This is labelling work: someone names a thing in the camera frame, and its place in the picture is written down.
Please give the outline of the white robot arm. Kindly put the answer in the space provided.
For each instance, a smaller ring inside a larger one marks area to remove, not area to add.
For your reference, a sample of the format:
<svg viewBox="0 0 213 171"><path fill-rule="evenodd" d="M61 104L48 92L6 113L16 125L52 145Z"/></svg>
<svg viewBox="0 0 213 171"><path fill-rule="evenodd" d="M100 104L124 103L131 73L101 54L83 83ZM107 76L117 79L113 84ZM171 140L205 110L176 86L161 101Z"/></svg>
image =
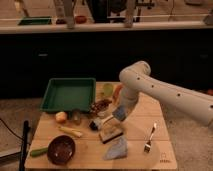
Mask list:
<svg viewBox="0 0 213 171"><path fill-rule="evenodd" d="M139 94L145 93L213 129L213 96L159 81L152 78L150 73L151 68L145 61L138 61L120 72L122 105L134 107L138 103Z"/></svg>

